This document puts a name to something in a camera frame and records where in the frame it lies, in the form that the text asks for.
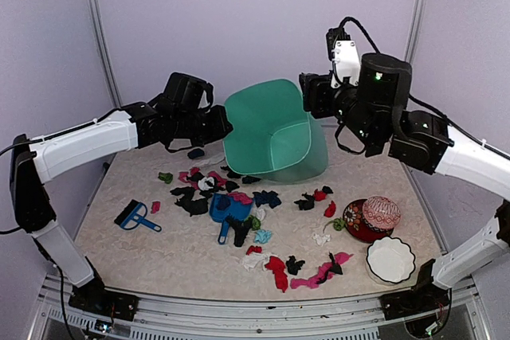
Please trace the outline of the blue hand brush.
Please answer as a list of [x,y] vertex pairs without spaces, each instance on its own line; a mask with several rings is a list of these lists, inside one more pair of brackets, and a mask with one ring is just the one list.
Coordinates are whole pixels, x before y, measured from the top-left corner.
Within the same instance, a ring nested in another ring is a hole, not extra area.
[[162,232],[162,227],[149,221],[147,215],[147,206],[140,201],[132,199],[113,222],[125,231],[132,231],[139,226],[144,226],[156,233]]

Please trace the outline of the teal plastic waste bin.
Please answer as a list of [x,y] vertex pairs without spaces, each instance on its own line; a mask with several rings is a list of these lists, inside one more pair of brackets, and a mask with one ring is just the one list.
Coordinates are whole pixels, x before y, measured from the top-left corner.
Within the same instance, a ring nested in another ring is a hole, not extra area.
[[226,163],[241,175],[279,183],[302,182],[328,167],[323,128],[303,109],[290,80],[270,80],[225,101],[233,131],[223,139]]

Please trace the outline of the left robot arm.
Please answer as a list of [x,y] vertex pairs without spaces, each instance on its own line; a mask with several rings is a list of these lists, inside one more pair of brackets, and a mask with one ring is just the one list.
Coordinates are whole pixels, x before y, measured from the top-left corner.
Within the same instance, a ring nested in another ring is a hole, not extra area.
[[14,219],[41,253],[80,288],[81,300],[96,312],[111,305],[91,262],[75,244],[53,208],[58,186],[91,163],[120,152],[160,143],[169,153],[175,140],[205,147],[233,130],[224,106],[214,102],[214,86],[196,76],[173,72],[164,90],[149,102],[134,102],[64,130],[29,138],[17,136],[11,153],[10,196]]

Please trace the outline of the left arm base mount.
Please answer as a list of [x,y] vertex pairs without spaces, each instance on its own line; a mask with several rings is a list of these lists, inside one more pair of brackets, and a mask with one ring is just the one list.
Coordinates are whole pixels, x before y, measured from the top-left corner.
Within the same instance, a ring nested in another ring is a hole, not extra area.
[[135,295],[110,291],[96,277],[82,287],[73,286],[69,306],[96,315],[132,322],[138,307]]

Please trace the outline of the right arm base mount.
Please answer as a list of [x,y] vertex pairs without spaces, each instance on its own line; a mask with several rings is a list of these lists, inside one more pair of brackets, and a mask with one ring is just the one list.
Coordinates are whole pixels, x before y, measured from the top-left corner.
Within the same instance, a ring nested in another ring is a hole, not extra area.
[[435,260],[424,263],[419,270],[416,284],[406,291],[381,295],[379,302],[385,320],[400,319],[448,306],[451,302],[449,289],[433,284],[432,276]]

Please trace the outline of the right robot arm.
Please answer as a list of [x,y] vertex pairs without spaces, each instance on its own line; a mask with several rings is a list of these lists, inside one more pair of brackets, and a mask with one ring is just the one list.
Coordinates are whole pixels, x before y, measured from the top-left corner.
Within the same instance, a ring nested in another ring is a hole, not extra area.
[[354,65],[327,75],[302,73],[304,110],[315,118],[334,117],[363,144],[366,157],[383,152],[427,174],[458,178],[500,197],[502,204],[477,234],[444,256],[425,263],[408,305],[424,311],[439,290],[509,250],[509,156],[463,131],[431,106],[407,111],[412,67],[383,53],[365,53]]

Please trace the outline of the blue dustpan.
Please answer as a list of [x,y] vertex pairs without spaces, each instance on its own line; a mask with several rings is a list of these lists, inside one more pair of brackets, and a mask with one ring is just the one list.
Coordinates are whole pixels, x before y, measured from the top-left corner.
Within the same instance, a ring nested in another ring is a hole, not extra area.
[[209,215],[212,221],[220,224],[218,234],[218,243],[226,243],[230,223],[228,218],[234,220],[245,220],[252,209],[253,199],[248,198],[242,201],[239,197],[230,196],[222,193],[215,193],[210,201]]

